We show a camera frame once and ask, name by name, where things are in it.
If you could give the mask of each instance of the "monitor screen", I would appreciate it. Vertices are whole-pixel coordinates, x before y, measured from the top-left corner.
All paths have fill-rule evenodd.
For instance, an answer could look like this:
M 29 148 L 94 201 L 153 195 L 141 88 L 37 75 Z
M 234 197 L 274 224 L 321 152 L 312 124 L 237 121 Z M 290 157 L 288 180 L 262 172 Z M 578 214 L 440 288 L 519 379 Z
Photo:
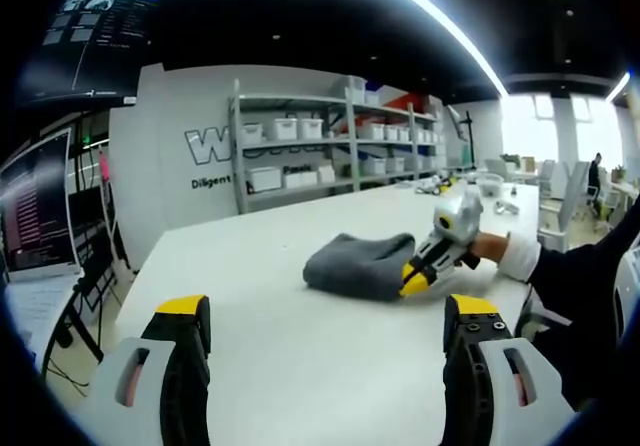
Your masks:
M 160 0 L 64 0 L 18 85 L 18 107 L 135 104 L 149 22 Z
M 38 269 L 46 276 L 49 267 L 64 266 L 58 274 L 67 272 L 66 266 L 78 269 L 67 202 L 68 150 L 66 130 L 32 146 L 0 171 L 2 244 L 12 280 L 13 273 L 27 270 Z

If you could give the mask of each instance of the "gray towel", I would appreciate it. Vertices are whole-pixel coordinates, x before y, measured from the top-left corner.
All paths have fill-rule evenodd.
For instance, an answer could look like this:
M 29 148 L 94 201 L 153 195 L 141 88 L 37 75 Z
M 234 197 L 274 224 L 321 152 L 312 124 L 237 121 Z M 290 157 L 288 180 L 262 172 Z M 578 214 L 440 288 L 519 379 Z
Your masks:
M 402 289 L 402 266 L 415 251 L 410 234 L 367 241 L 340 234 L 315 253 L 302 276 L 309 287 L 356 298 L 393 301 Z

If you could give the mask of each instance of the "black ceiling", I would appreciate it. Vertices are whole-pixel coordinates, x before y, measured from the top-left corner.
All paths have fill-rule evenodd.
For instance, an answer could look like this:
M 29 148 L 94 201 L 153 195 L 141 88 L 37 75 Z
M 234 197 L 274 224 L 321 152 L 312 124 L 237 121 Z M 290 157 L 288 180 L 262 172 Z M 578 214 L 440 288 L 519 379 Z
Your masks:
M 585 0 L 432 1 L 510 92 L 604 95 L 627 68 L 613 23 Z M 498 97 L 467 51 L 410 0 L 162 0 L 151 37 L 147 63 L 166 69 L 286 65 L 355 74 L 447 102 Z M 526 76 L 532 73 L 536 80 Z M 64 112 L 39 111 L 28 121 Z

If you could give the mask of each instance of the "ceiling light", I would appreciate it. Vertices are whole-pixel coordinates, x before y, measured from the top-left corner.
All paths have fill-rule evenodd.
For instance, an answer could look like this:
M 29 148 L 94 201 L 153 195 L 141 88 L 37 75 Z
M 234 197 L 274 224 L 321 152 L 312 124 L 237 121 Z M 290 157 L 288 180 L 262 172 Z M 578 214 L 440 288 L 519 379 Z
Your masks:
M 466 34 L 453 22 L 449 17 L 444 14 L 435 4 L 429 0 L 411 0 L 418 6 L 420 6 L 425 12 L 427 12 L 433 19 L 438 21 L 449 33 L 467 50 L 467 52 L 476 60 L 480 68 L 487 75 L 489 80 L 496 87 L 500 96 L 506 98 L 509 96 L 506 88 L 498 78 L 493 68 L 489 65 L 489 62 L 482 56 L 482 53 L 478 50 L 475 44 L 467 37 Z
M 624 76 L 622 76 L 622 79 L 620 79 L 620 82 L 616 84 L 616 87 L 613 88 L 613 90 L 609 93 L 609 96 L 607 96 L 605 101 L 610 103 L 611 101 L 616 99 L 616 96 L 618 96 L 620 94 L 620 91 L 624 89 L 624 87 L 629 82 L 629 79 L 631 79 L 631 73 L 627 71 L 626 73 L 624 73 Z

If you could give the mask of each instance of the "hand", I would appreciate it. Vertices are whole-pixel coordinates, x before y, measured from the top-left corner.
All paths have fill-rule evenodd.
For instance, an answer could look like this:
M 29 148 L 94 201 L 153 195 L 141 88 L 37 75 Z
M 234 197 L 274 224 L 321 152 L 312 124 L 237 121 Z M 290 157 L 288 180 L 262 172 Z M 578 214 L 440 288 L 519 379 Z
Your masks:
M 481 232 L 471 243 L 469 251 L 478 258 L 486 258 L 499 263 L 508 245 L 509 240 L 505 237 Z

